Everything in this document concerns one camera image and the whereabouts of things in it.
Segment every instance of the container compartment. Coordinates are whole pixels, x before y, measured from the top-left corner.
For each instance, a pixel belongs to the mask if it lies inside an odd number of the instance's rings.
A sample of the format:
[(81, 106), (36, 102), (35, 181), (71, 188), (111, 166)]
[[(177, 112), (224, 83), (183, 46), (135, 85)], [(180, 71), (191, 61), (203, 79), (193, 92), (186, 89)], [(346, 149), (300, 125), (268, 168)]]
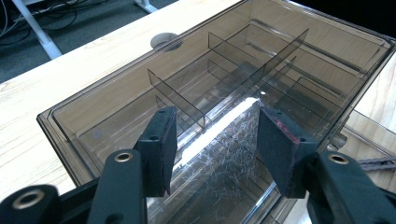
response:
[(81, 185), (176, 105), (173, 193), (148, 199), (148, 222), (281, 223), (293, 201), (256, 152), (260, 106), (293, 118), (323, 150), (394, 43), (285, 1), (241, 1), (37, 120)]

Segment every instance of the table surface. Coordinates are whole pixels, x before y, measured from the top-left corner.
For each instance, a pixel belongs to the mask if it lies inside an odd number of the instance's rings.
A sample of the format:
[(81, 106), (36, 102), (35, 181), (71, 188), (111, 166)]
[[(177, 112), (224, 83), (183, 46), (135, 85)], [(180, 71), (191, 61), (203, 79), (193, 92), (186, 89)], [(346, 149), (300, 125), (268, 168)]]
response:
[[(35, 120), (39, 113), (151, 50), (149, 41), (156, 34), (181, 34), (236, 2), (178, 1), (1, 83), (0, 201), (29, 185), (55, 185), (61, 194), (75, 187)], [(394, 132), (395, 68), (394, 55), (356, 107)]]

